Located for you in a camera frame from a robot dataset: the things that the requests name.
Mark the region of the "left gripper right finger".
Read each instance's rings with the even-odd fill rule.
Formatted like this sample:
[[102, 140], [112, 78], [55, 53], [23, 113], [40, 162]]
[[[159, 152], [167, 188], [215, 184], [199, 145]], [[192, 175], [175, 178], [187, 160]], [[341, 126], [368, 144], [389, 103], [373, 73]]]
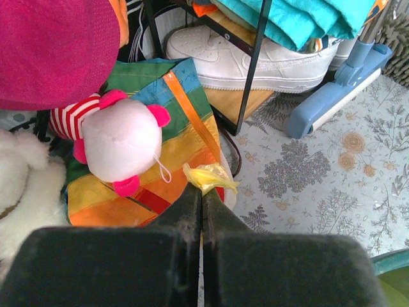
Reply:
[[257, 233], [202, 199], [206, 306], [386, 306], [361, 245], [339, 235]]

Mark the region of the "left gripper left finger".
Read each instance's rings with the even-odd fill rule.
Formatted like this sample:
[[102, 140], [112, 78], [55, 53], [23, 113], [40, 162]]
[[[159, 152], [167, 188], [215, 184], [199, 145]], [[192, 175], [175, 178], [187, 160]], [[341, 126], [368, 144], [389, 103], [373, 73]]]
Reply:
[[1, 286], [2, 306], [196, 306], [201, 191], [144, 227], [32, 232]]

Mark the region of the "yellow trash bag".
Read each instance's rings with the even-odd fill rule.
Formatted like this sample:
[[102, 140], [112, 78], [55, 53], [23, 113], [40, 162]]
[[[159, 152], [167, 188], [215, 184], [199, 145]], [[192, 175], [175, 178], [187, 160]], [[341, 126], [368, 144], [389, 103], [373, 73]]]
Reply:
[[238, 192], [239, 182], [234, 181], [233, 177], [218, 162], [200, 165], [196, 168], [191, 168], [189, 164], [185, 163], [183, 165], [183, 172], [188, 182], [199, 188], [203, 196], [216, 187], [230, 189], [234, 194]]

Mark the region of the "teal trash bin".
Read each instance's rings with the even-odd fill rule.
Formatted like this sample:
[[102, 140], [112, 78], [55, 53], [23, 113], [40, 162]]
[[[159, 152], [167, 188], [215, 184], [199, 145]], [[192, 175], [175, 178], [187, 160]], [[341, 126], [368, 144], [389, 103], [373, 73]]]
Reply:
[[409, 250], [400, 249], [372, 257], [374, 272], [377, 276], [385, 274], [396, 269], [408, 267]]

